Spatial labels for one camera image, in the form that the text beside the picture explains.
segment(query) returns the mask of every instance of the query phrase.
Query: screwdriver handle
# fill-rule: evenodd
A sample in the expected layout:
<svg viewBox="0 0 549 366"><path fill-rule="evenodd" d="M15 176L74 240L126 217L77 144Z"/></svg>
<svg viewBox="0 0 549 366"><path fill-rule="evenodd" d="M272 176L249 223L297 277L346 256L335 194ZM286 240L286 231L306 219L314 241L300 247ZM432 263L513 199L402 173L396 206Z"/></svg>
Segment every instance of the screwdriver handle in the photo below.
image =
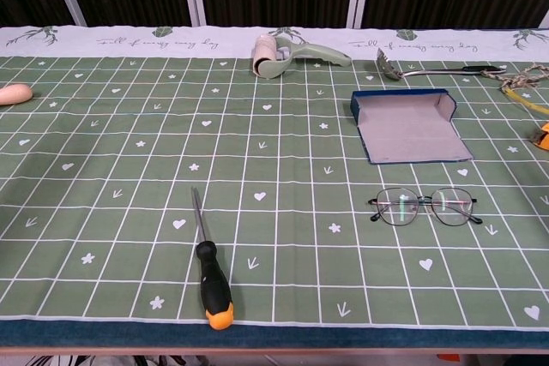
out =
<svg viewBox="0 0 549 366"><path fill-rule="evenodd" d="M200 296L209 325L215 330L225 329L233 320L231 288L216 259L215 243L200 242L196 246L196 256L201 267Z"/></svg>

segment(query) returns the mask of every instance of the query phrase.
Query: eyeglass frame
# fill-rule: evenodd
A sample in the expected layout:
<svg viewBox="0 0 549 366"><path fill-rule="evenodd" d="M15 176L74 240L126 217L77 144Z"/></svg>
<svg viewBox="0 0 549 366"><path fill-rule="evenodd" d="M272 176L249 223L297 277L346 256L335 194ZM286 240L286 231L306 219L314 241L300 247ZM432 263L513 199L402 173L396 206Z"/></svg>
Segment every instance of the eyeglass frame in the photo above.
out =
<svg viewBox="0 0 549 366"><path fill-rule="evenodd" d="M452 209L452 210L458 212L459 214L461 214L461 215L467 217L467 220L465 220L463 223L460 223L459 225L450 225L450 224L444 222L444 221L440 218L440 216L438 216L438 213L435 211L435 208L433 207L432 196L433 196L434 194L436 194L436 193L437 193L438 191L440 191L440 190L445 190L445 189L455 190L455 189L459 189L459 190L461 190L462 192L465 192L465 193L468 194L469 198L471 199L471 203L476 203L476 202L477 202L477 200L476 200L475 198L473 198L473 197L471 196L471 194L470 194L469 192L467 192L465 189L461 189L461 188L451 188L451 187L437 189L437 190L435 190L434 192L432 192L430 196L418 196L418 194L415 193L413 190L406 189L406 188L399 188L399 187L386 188L386 189L380 190L379 192L377 192L377 195L376 195L376 197L375 197L374 199L370 199L370 200L368 200L368 202L367 202L367 203L368 203L369 205L371 205L371 206L374 206L374 205L375 205L375 206L376 206L376 209L377 209L377 213L374 214L374 215L372 215L372 216L370 216L370 221L372 221L372 222L377 222L377 221L379 220L379 218L381 218L381 219L383 220L383 222L387 223L388 225L406 226L406 225L411 224L411 223L415 220L415 218L418 217L419 208L418 208L418 210L415 211L415 215L413 216L413 218L412 218L409 222L407 222L407 223L405 223L405 224L397 225L397 224L395 224L395 223L390 223L390 222L388 222L387 220L385 220L385 218L383 217L383 212L384 212L384 211L381 211L381 210L379 209L380 203L377 202L377 198L379 197L380 194L382 194L383 192L385 192L385 191L387 191L387 190L390 190L390 189L405 189L405 190L409 191L410 193L413 193L413 194L415 195L415 197L416 197L416 199L413 200L413 204L416 204L416 202L417 202L417 205L418 205L418 206L425 206L425 207L431 206L432 212L435 214L435 216L437 216L437 219L438 219L443 225L457 227L457 226L465 225L469 220L472 221L473 223L475 223L476 225L482 225L482 223L483 223L483 221L482 221L481 218L478 218L478 217L472 215L471 213L467 213L467 212L464 212L464 211L462 211L462 210L455 209L455 208L449 206L448 204L446 204L445 206L446 206L446 207L449 207L450 209ZM390 203L389 205L386 206L386 208L389 208L389 207L392 206L392 205L395 205L395 203Z"/></svg>

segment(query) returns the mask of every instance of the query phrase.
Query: screwdriver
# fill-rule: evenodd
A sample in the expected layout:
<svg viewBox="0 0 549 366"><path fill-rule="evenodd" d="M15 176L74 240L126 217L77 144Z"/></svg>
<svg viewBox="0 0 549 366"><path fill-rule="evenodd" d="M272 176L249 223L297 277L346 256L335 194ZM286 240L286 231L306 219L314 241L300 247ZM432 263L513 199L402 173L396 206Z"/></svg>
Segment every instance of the screwdriver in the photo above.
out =
<svg viewBox="0 0 549 366"><path fill-rule="evenodd" d="M217 248L215 243L206 240L204 222L200 211L200 195L196 188L191 188L192 203L195 208L196 225L198 226L199 244L196 246L196 256L200 261L200 296L206 310L209 325L215 330L226 329L232 325L232 297L229 282L221 271L215 258Z"/></svg>

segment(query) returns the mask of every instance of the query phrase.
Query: eyeglasses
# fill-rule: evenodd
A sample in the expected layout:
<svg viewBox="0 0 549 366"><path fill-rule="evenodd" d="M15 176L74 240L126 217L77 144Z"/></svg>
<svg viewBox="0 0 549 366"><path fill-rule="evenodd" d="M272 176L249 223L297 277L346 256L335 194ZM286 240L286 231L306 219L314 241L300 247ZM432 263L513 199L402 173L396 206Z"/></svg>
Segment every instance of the eyeglasses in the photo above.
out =
<svg viewBox="0 0 549 366"><path fill-rule="evenodd" d="M391 188L382 190L376 199L368 200L377 207L377 213L370 217L372 222L379 218L395 226L411 223L418 215L419 206L430 206L438 220L448 226L465 225L469 220L480 225L482 219L473 216L473 204L477 200L463 189L442 188L431 196L417 196L412 190Z"/></svg>

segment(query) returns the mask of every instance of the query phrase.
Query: eyeglass case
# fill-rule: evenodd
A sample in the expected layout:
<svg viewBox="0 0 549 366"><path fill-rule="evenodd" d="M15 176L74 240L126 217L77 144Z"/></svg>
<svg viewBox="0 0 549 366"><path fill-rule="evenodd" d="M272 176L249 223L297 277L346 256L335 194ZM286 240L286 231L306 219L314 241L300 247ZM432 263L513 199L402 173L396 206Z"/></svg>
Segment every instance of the eyeglass case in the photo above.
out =
<svg viewBox="0 0 549 366"><path fill-rule="evenodd" d="M351 112L370 162L473 159L451 122L456 102L446 89L353 92Z"/></svg>

